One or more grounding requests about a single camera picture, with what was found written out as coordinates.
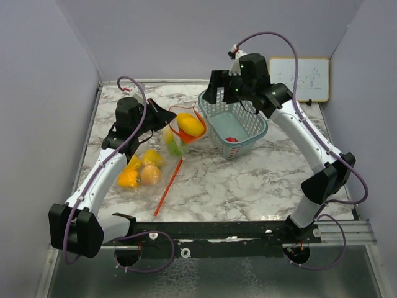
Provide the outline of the clear zip bag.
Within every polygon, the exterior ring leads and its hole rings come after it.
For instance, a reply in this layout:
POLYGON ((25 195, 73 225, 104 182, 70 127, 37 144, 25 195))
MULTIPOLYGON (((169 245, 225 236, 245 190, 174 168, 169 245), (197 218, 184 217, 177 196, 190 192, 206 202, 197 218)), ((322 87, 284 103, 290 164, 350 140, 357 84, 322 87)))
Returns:
POLYGON ((154 196, 157 206, 153 215, 156 217, 184 160, 184 156, 160 155, 156 150, 148 150, 141 156, 133 155, 119 174, 116 185, 142 195, 154 196))
POLYGON ((194 106, 171 106, 176 118, 163 130, 163 142, 172 156, 183 156, 189 146, 207 132, 207 125, 194 106))

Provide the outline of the yellow bell pepper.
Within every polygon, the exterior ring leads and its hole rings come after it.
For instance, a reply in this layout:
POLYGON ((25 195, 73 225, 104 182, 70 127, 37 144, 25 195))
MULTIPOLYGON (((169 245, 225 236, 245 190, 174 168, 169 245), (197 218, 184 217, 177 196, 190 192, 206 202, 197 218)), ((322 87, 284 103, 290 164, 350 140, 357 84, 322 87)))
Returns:
POLYGON ((136 156, 133 155, 130 159, 130 161, 128 162, 128 164, 125 167, 125 171, 131 170, 131 171, 135 171, 135 170, 139 170, 142 167, 143 163, 141 161, 141 159, 136 156))

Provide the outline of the small whiteboard with writing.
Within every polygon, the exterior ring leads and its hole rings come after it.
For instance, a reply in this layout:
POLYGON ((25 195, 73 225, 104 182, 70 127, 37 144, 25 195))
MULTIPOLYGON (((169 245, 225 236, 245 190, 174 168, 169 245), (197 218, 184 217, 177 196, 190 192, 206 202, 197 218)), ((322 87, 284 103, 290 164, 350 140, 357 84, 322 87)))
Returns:
MULTIPOLYGON (((294 57, 275 57, 269 60, 272 83, 283 83, 293 91, 294 57)), ((299 58, 296 98, 299 102, 326 102, 329 99, 330 61, 328 58, 299 58)))

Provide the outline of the yellow mango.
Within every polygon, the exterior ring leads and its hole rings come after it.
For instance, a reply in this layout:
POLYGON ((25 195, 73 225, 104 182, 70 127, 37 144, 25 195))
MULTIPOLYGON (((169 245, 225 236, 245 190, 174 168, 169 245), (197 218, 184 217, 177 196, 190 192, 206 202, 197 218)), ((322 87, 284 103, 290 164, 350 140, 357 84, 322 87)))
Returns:
POLYGON ((205 127, 201 121, 188 113, 178 114, 177 124, 186 134, 194 137, 201 136, 205 131, 205 127))

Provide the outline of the green apple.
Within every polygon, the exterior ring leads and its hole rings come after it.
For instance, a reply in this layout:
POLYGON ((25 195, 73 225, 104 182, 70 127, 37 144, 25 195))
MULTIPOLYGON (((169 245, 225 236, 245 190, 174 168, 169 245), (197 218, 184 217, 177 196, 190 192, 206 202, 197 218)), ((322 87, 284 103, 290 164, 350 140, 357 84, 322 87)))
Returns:
POLYGON ((175 141, 168 143, 167 149, 172 156, 183 156, 189 150, 184 142, 176 143, 175 141))

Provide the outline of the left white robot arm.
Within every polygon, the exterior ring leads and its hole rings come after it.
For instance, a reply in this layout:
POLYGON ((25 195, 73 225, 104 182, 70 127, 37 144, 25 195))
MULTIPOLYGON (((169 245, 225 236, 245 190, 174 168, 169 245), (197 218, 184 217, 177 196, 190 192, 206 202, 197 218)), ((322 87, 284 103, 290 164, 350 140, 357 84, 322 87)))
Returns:
POLYGON ((96 163, 65 203, 53 204, 48 212, 53 248, 93 258, 104 243, 117 239, 130 245, 136 240, 133 217, 114 214, 99 220, 97 215, 110 187, 141 145, 139 137, 163 129, 175 118, 175 113, 152 99, 118 100, 115 122, 102 141, 96 163))

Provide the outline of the blue plastic basket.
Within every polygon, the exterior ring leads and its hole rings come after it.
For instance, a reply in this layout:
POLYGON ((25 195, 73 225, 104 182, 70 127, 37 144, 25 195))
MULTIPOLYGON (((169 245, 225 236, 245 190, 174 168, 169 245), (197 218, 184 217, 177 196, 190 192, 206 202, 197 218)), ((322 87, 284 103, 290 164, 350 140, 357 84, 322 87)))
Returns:
POLYGON ((203 95, 200 93, 198 97, 198 106, 207 124, 210 140, 224 159, 232 160, 249 153, 255 143, 266 135, 267 121, 255 113, 251 102, 227 104, 222 101, 222 88, 218 89, 216 104, 203 100, 203 95), (236 138, 238 142, 227 142, 228 137, 236 138))

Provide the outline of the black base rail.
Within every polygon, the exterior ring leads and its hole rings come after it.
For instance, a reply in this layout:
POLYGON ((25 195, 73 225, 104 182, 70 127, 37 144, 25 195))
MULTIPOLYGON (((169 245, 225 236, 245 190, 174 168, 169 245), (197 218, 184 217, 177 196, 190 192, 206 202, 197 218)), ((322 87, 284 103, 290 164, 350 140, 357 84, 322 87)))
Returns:
POLYGON ((171 237, 176 258, 187 254, 191 258, 226 258, 243 256, 282 257, 284 245, 320 243, 318 226, 312 224, 294 235, 284 221, 243 222, 135 222, 131 235, 157 233, 156 239, 142 235, 131 240, 112 240, 102 245, 118 250, 141 249, 144 258, 167 258, 171 243, 161 232, 171 237))

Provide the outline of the orange bell pepper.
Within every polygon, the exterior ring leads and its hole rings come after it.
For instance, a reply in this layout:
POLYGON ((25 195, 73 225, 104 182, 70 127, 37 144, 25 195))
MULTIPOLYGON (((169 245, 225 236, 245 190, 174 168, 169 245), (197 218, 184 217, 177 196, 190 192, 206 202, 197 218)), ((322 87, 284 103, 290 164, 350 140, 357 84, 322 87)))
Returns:
POLYGON ((138 189, 141 186, 139 172, 135 169, 122 171, 118 176, 117 184, 124 189, 138 189))

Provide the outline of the orange tangerine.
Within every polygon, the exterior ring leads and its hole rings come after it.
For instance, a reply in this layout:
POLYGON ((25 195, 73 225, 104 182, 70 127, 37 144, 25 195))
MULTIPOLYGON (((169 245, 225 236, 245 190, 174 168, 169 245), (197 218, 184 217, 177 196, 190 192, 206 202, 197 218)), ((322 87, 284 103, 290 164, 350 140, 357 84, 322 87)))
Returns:
POLYGON ((191 142, 193 142, 193 141, 195 141, 197 139, 194 136, 186 134, 182 130, 178 132, 178 136, 184 143, 191 143, 191 142))
POLYGON ((145 166, 141 170, 140 180, 144 185, 156 185, 161 180, 161 170, 155 165, 145 166))

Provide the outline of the yellow apple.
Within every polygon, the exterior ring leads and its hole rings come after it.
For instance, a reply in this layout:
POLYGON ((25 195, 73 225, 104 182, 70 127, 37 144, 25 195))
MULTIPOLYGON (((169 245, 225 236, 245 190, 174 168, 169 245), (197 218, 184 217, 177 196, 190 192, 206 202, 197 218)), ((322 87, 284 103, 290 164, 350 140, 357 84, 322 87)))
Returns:
POLYGON ((163 139, 166 144, 170 144, 171 142, 174 141, 174 134, 172 133, 171 130, 165 130, 163 132, 163 139))

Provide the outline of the yellow pear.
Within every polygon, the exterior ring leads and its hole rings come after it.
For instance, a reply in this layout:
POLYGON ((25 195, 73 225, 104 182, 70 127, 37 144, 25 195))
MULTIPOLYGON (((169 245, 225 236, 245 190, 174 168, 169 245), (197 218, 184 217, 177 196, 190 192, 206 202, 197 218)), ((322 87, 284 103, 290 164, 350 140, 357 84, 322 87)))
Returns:
POLYGON ((145 166, 155 165, 157 167, 162 167, 164 165, 164 160, 161 155, 156 150, 148 150, 146 151, 142 158, 142 163, 145 166))

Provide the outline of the red apple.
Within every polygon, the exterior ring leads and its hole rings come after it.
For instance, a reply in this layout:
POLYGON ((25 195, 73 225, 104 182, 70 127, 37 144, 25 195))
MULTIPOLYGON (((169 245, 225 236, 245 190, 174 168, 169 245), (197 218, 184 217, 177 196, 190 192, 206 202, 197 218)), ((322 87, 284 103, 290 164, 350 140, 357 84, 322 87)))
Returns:
POLYGON ((238 139, 233 138, 233 137, 228 137, 228 138, 226 138, 226 141, 227 141, 227 142, 236 143, 236 142, 238 142, 238 139))

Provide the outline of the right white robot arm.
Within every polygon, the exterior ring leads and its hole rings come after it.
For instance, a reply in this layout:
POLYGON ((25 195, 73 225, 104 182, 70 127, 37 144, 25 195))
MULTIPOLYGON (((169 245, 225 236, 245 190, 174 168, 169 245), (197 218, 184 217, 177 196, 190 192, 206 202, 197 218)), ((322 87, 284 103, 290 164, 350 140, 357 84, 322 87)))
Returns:
POLYGON ((345 185, 355 164, 352 153, 343 154, 319 132, 293 100, 283 83, 271 83, 265 58, 258 53, 236 56, 235 72, 213 70, 202 98, 209 104, 220 99, 227 104, 249 101, 267 119, 277 124, 301 151, 313 175, 301 184, 303 197, 287 217, 286 238, 298 243, 307 236, 310 226, 326 199, 345 185))

